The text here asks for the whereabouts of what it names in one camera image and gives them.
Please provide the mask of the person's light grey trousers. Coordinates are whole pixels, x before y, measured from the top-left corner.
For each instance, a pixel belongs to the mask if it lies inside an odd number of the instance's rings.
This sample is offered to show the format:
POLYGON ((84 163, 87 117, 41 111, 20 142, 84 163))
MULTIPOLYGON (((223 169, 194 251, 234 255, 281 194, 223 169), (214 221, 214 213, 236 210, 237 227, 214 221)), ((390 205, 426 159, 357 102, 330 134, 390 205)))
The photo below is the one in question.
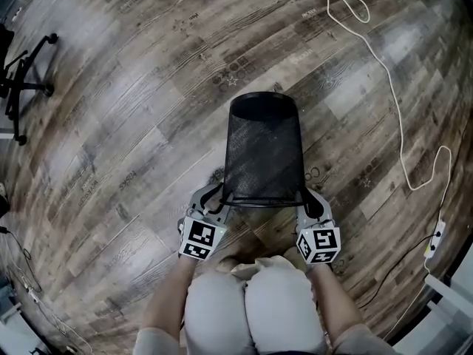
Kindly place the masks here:
POLYGON ((210 271, 194 279, 185 309, 188 355, 324 355, 311 284, 293 268, 262 268, 245 282, 210 271))

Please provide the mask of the white table right edge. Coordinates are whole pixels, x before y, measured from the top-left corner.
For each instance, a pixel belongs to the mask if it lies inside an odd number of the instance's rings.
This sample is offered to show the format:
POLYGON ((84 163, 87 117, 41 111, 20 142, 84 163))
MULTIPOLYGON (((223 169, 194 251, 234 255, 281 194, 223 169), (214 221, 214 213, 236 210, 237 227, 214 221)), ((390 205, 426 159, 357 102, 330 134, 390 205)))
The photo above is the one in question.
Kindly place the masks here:
MULTIPOLYGON (((453 274, 450 288, 473 303, 473 248, 453 274)), ((429 302, 428 310, 393 348, 402 355, 473 355, 473 317, 446 297, 429 302)))

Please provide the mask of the person's right forearm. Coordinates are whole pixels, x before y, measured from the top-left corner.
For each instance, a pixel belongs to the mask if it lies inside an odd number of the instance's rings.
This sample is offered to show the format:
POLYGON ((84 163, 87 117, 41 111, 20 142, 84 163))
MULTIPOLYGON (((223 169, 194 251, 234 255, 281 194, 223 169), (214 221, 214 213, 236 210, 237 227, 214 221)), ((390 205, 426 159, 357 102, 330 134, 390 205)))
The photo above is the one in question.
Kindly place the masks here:
POLYGON ((314 265, 307 275, 333 345, 345 331, 364 323, 361 312, 326 263, 314 265))

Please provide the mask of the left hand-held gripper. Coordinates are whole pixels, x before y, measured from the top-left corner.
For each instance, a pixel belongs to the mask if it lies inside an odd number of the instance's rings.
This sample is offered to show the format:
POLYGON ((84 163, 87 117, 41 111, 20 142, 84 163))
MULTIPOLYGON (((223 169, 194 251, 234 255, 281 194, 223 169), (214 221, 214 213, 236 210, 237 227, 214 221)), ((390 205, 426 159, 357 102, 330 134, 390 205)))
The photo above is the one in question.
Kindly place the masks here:
POLYGON ((205 206, 222 188, 212 183, 197 190, 191 197, 189 209, 179 224, 179 256, 207 260, 216 250, 228 228, 225 224, 231 210, 234 193, 222 194, 218 206, 210 210, 205 206))

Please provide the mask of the black office chair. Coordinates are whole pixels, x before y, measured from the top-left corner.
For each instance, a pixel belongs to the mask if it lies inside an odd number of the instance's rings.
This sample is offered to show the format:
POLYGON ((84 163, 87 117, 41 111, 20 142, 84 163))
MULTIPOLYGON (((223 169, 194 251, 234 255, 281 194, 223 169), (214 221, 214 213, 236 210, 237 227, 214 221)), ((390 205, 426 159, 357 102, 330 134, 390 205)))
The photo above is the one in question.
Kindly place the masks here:
POLYGON ((55 87, 52 84, 34 84, 24 81, 36 56, 45 43, 55 44, 58 35, 45 35, 31 53, 23 51, 19 56, 6 64, 8 49, 13 42, 14 32, 0 23, 0 98, 7 98, 5 115, 13 122, 13 139, 23 146, 27 142, 26 135, 19 134, 19 98, 24 90, 39 90, 47 97, 52 96, 55 87))

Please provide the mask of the person's right beige shoe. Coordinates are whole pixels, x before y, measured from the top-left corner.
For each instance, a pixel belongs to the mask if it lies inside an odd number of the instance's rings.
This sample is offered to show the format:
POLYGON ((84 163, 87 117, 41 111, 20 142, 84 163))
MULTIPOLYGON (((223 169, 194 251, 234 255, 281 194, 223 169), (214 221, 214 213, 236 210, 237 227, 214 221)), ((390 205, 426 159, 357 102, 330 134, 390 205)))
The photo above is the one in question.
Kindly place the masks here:
POLYGON ((240 263, 231 269, 230 274, 240 280, 249 281, 258 272, 267 268, 296 270, 296 267, 289 260, 276 255, 273 257, 256 258, 253 263, 249 264, 240 263))

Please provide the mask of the white power strip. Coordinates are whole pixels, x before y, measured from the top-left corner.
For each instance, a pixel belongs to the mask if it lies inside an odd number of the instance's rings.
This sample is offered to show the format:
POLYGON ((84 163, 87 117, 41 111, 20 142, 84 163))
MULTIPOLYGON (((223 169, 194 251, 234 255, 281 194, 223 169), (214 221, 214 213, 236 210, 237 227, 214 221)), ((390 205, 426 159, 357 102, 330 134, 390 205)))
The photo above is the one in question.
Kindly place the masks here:
POLYGON ((435 227, 434 234, 429 238, 426 251, 424 252, 424 257, 427 260, 433 258, 435 251, 438 249, 440 245, 445 228, 446 228, 446 223, 443 220, 439 220, 435 227))

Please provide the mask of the person's light grey shirt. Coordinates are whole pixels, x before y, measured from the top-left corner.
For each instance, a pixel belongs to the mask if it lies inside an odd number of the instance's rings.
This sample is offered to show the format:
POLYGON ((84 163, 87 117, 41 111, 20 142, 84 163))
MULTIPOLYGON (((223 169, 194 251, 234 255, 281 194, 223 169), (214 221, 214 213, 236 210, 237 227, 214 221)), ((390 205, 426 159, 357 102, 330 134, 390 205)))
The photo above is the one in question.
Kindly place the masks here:
MULTIPOLYGON (((195 345, 188 342, 188 355, 325 355, 327 347, 321 344, 314 351, 263 351, 259 352, 252 342, 232 344, 224 339, 208 347, 204 342, 195 345)), ((180 355, 177 340, 158 328, 139 331, 133 355, 180 355)), ((346 330, 333 344, 330 355, 402 355, 365 325, 355 325, 346 330)))

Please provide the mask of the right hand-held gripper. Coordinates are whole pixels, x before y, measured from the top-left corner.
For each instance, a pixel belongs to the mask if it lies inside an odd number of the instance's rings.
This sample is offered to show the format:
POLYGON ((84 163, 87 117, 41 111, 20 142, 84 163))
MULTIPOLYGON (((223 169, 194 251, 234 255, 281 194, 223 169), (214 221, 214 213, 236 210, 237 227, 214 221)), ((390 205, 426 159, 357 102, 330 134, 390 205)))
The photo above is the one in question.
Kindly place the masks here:
POLYGON ((333 262, 341 251, 341 234, 330 204, 318 192, 307 189, 296 214, 296 247, 305 263, 333 262))

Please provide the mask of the person's beige shoe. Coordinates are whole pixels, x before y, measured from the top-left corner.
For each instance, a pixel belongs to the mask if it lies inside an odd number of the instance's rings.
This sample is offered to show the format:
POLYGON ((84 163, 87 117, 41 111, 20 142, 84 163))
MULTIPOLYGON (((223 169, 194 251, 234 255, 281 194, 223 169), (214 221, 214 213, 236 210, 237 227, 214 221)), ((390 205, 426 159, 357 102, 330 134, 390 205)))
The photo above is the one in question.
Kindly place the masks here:
POLYGON ((253 263, 249 264, 240 263, 231 269, 230 274, 240 280, 249 281, 258 272, 267 268, 296 270, 296 267, 289 260, 276 255, 273 257, 256 258, 253 263))
POLYGON ((240 271, 244 266, 246 266, 245 263, 240 262, 235 257, 229 256, 220 260, 216 267, 216 271, 225 274, 232 274, 240 271))

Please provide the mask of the black mesh waste bin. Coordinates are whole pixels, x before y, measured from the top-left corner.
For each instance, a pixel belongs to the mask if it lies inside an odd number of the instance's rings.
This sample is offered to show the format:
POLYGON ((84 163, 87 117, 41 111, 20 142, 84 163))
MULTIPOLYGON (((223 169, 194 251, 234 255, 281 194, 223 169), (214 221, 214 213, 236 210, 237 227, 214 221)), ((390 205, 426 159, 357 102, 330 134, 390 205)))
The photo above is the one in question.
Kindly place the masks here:
POLYGON ((302 137, 295 101, 250 92, 231 102, 222 203, 254 208, 303 204, 302 137))

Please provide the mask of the person's left forearm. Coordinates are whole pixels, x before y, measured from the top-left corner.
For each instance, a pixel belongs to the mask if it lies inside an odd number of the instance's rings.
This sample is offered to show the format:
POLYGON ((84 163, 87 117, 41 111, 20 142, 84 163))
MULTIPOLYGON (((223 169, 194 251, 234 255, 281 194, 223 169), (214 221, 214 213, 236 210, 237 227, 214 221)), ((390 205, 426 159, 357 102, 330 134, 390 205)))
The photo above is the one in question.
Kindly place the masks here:
POLYGON ((181 323, 198 260, 181 256, 166 275, 144 311, 141 329, 158 328, 180 340, 181 323))

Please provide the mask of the person's left beige shoe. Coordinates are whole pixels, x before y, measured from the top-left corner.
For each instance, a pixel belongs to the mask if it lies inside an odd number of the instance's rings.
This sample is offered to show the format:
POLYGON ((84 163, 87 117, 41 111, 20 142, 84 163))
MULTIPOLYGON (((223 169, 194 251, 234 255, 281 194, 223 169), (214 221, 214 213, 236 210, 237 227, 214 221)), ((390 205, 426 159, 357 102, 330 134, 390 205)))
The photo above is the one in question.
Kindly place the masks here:
POLYGON ((244 266, 246 266, 245 263, 240 262, 235 257, 229 256, 220 260, 216 267, 216 271, 225 274, 232 274, 240 271, 244 266))

